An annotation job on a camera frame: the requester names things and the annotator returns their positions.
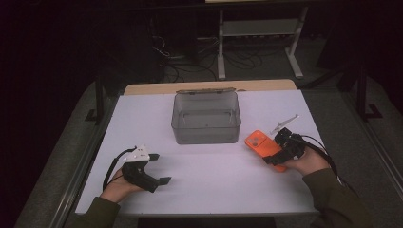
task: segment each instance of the white tabletop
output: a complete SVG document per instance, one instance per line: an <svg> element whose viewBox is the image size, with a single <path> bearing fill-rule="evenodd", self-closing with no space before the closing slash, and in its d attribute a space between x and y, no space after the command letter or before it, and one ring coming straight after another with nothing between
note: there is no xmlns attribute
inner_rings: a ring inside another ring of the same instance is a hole
<svg viewBox="0 0 403 228"><path fill-rule="evenodd" d="M102 185L112 160L134 145L160 154L145 172L172 177L155 193L135 193L120 214L133 216L251 216L315 212L312 196L294 170L278 173L249 149L244 139L259 129L269 135L278 122L298 114L288 129L321 142L299 90L238 92L240 139L237 143L179 145L171 127L175 94L120 97L104 141L76 208L83 214ZM122 159L115 171L123 164Z"/></svg>

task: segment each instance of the sleeve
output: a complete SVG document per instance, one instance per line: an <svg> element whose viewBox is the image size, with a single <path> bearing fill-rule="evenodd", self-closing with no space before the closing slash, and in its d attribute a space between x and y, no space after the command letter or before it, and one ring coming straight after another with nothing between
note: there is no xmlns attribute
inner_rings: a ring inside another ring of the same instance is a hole
<svg viewBox="0 0 403 228"><path fill-rule="evenodd" d="M303 178L320 212L311 224L315 227L373 227L371 216L360 198L342 186L332 169L322 169Z"/></svg>
<svg viewBox="0 0 403 228"><path fill-rule="evenodd" d="M115 218L121 206L102 198L95 198L88 211L77 218L71 228L106 228L113 227Z"/></svg>

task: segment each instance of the orange phone case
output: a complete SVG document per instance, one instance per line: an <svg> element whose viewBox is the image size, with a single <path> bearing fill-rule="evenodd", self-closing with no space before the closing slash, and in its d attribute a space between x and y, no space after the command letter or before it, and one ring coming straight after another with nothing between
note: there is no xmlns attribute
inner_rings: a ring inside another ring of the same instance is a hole
<svg viewBox="0 0 403 228"><path fill-rule="evenodd" d="M263 132L256 130L250 134L245 143L261 157L272 156L281 150L281 147L272 139L266 136ZM284 172L287 168L283 165L272 166L279 172Z"/></svg>

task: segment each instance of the hand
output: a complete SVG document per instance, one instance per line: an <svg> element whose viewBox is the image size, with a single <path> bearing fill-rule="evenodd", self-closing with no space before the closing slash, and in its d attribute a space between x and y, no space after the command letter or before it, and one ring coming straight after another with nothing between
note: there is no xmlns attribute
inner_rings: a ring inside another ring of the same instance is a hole
<svg viewBox="0 0 403 228"><path fill-rule="evenodd" d="M302 176L321 169L330 168L329 163L308 146L305 146L305 153L298 160L286 161L284 165L288 168L296 169Z"/></svg>
<svg viewBox="0 0 403 228"><path fill-rule="evenodd" d="M107 185L100 198L118 203L133 192L143 191L142 188L124 179L122 168L115 173L112 179L113 181Z"/></svg>

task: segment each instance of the plastic container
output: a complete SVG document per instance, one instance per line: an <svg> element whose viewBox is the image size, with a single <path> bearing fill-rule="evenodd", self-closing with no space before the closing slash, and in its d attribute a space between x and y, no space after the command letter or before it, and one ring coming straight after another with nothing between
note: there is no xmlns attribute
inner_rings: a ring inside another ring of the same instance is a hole
<svg viewBox="0 0 403 228"><path fill-rule="evenodd" d="M235 89L179 91L171 125L178 144L236 143L240 108Z"/></svg>

